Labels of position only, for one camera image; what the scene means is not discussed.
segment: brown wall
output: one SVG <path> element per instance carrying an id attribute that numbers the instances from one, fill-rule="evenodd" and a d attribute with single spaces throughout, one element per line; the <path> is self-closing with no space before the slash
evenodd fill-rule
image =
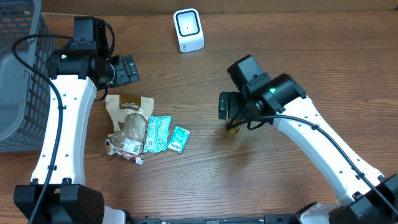
<path id="1" fill-rule="evenodd" d="M 42 0 L 43 12 L 81 15 L 392 10 L 398 0 Z"/>

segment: white robotic arm segment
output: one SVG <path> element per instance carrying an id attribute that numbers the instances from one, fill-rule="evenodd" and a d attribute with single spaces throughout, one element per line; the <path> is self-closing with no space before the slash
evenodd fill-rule
<path id="1" fill-rule="evenodd" d="M 50 184 L 61 184 L 62 179 L 71 178 L 72 184 L 84 185 L 86 182 L 83 158 L 86 131 L 90 108 L 96 96 L 96 87 L 91 79 L 78 79 L 78 75 L 60 75 L 52 80 L 67 107 L 63 111 L 63 124 L 60 144 Z M 51 155 L 57 133 L 58 101 L 51 90 L 49 120 L 39 161 L 33 171 L 31 180 L 37 179 L 43 184 L 48 172 Z"/>
<path id="2" fill-rule="evenodd" d="M 345 151 L 358 169 L 374 185 L 380 184 L 378 177 L 382 174 L 360 158 L 339 135 L 321 117 L 309 97 L 298 97 L 286 104 L 282 115 L 295 116 L 318 124 L 326 131 Z M 347 163 L 334 145 L 319 131 L 310 126 L 291 119 L 274 119 L 274 124 L 280 131 L 291 138 L 311 159 L 315 166 L 325 176 L 328 183 L 342 205 L 354 201 L 353 194 L 359 192 L 366 194 L 370 188 L 358 178 L 357 173 Z"/>

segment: white label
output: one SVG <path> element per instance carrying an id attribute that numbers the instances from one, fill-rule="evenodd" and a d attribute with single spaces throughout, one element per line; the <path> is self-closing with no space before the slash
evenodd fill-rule
<path id="1" fill-rule="evenodd" d="M 147 148 L 148 149 L 153 149 L 154 148 L 153 144 L 154 144 L 154 141 L 149 139 L 148 142 L 147 142 Z"/>
<path id="2" fill-rule="evenodd" d="M 126 139 L 124 141 L 124 146 L 123 146 L 122 150 L 125 152 L 130 152 L 130 153 L 138 156 L 139 151 L 141 149 L 141 145 L 142 145 L 141 142 L 136 142 L 136 141 L 133 141 L 130 139 Z"/>
<path id="3" fill-rule="evenodd" d="M 140 157 L 136 158 L 136 164 L 142 165 L 143 163 L 144 163 L 144 161 Z"/>

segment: barcode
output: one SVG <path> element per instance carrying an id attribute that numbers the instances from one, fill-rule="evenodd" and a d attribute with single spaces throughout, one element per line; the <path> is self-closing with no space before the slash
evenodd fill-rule
<path id="1" fill-rule="evenodd" d="M 153 143 L 152 140 L 148 140 L 148 149 L 152 149 L 152 143 Z"/>
<path id="2" fill-rule="evenodd" d="M 138 152 L 139 152 L 139 145 L 135 145 L 134 149 L 132 150 L 132 153 L 138 154 Z"/>

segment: teal package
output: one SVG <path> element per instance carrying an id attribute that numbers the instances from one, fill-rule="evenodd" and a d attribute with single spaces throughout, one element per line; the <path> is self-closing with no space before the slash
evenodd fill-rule
<path id="1" fill-rule="evenodd" d="M 190 131 L 176 126 L 167 149 L 182 153 L 185 149 L 185 145 L 187 145 L 190 135 Z"/>
<path id="2" fill-rule="evenodd" d="M 167 139 L 172 122 L 171 116 L 151 116 L 148 124 L 145 152 L 163 152 L 167 149 Z"/>

